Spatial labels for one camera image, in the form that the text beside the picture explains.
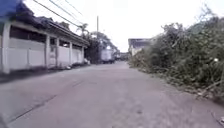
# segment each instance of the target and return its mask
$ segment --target window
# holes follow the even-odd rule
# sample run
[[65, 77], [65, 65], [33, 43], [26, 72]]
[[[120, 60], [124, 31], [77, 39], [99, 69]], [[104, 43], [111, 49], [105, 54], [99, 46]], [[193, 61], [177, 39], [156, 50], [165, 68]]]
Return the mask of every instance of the window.
[[78, 45], [75, 45], [75, 44], [72, 45], [72, 48], [73, 48], [73, 49], [79, 49], [79, 50], [82, 50], [82, 47], [81, 47], [81, 46], [78, 46]]
[[44, 34], [32, 32], [26, 29], [15, 27], [15, 26], [11, 26], [10, 37], [17, 38], [17, 39], [24, 39], [24, 40], [32, 40], [32, 41], [43, 42], [43, 43], [46, 41], [46, 35]]
[[51, 52], [55, 52], [56, 49], [56, 42], [55, 42], [55, 38], [50, 38], [50, 51]]
[[66, 48], [69, 48], [69, 42], [66, 42], [66, 41], [63, 41], [63, 40], [60, 40], [60, 46], [62, 47], [66, 47]]
[[0, 35], [2, 35], [4, 29], [4, 23], [0, 22]]

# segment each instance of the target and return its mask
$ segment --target building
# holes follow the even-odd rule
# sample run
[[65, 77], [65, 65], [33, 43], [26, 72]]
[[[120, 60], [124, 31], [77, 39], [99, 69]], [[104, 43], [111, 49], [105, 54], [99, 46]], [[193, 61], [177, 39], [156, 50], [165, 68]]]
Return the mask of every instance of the building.
[[142, 38], [142, 39], [128, 39], [129, 43], [129, 52], [131, 55], [135, 55], [137, 52], [141, 51], [143, 48], [150, 45], [151, 39]]
[[84, 62], [84, 49], [89, 42], [63, 25], [34, 17], [27, 8], [9, 19], [0, 22], [0, 72]]

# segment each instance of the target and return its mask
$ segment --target asphalt road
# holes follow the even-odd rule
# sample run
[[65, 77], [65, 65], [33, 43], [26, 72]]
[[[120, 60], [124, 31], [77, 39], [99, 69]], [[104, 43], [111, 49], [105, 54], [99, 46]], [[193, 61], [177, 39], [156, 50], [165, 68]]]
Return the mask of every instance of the asphalt road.
[[9, 128], [222, 128], [224, 109], [124, 62], [0, 86]]

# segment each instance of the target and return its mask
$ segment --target bush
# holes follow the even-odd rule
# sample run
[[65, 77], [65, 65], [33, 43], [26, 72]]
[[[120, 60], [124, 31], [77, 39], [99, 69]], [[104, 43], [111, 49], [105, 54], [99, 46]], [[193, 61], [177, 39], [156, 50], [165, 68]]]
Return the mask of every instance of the bush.
[[[131, 66], [163, 73], [195, 89], [224, 79], [224, 19], [212, 17], [188, 29], [178, 23], [163, 28], [153, 46], [130, 59]], [[222, 83], [209, 89], [215, 97], [223, 97]]]

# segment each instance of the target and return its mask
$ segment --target white sky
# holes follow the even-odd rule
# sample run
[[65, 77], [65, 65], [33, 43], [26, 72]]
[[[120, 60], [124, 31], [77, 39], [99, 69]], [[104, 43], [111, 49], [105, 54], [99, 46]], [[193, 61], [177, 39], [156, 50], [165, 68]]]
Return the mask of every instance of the white sky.
[[[78, 21], [58, 9], [49, 0], [37, 0], [61, 16], [79, 24]], [[65, 0], [53, 0], [76, 18], [88, 23], [88, 30], [96, 31], [96, 17], [99, 16], [100, 31], [107, 34], [118, 48], [128, 49], [128, 38], [150, 38], [162, 32], [161, 26], [179, 22], [189, 26], [196, 22], [201, 7], [206, 3], [214, 13], [224, 16], [224, 0], [67, 0], [82, 14], [69, 6]], [[33, 0], [25, 0], [35, 16], [52, 17], [63, 21]], [[70, 25], [73, 32], [76, 27]]]

